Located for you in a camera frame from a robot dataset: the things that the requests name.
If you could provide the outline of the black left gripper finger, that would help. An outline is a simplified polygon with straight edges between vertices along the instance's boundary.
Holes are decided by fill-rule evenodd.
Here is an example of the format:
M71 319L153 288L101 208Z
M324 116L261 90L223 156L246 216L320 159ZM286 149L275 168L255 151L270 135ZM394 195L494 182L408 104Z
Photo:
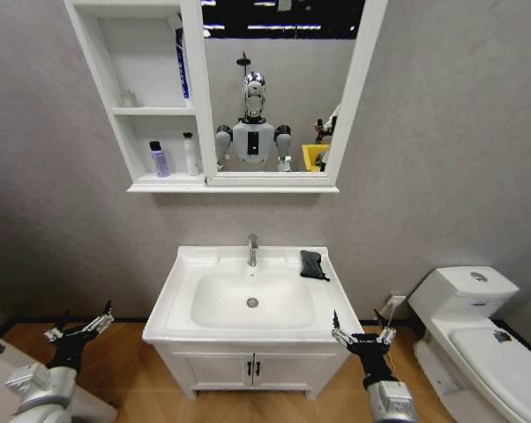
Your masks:
M64 338L69 330L65 328L66 324L69 322L71 316L71 311L67 310L60 316L55 318L54 326L49 330L46 330L43 335L49 342L57 342Z
M81 329L81 333L90 338L96 338L105 331L115 318L112 314L112 300L108 300L100 316L94 318L90 323Z

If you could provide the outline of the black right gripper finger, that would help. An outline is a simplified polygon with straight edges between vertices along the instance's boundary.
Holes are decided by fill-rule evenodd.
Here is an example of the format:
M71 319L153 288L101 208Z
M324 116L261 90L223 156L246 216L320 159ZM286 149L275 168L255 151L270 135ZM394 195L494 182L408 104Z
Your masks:
M333 311L333 328L332 337L347 350L350 350L356 344L356 338L346 333L340 326L340 320L336 310Z
M373 309L373 312L381 329L376 342L380 345L390 346L396 336L396 329L392 325L394 311L391 312L388 318L385 318L376 308Z

